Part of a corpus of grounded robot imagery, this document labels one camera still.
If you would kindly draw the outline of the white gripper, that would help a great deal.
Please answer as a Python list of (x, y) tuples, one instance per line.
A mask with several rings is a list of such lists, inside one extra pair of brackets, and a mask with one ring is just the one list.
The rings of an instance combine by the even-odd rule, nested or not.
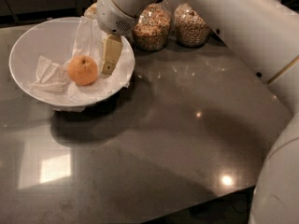
[(101, 73), (111, 76), (121, 56), (121, 36), (132, 32), (135, 18), (122, 12), (113, 0), (97, 0), (85, 10), (84, 17), (97, 19), (99, 28), (108, 34), (103, 40)]

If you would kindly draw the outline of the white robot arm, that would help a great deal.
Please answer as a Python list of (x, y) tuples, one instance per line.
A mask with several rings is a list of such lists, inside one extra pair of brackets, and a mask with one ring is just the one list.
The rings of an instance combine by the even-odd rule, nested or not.
[[(101, 30), (127, 35), (159, 0), (98, 0)], [(292, 112), (264, 161), (249, 224), (299, 224), (299, 14), (277, 0), (185, 0)]]

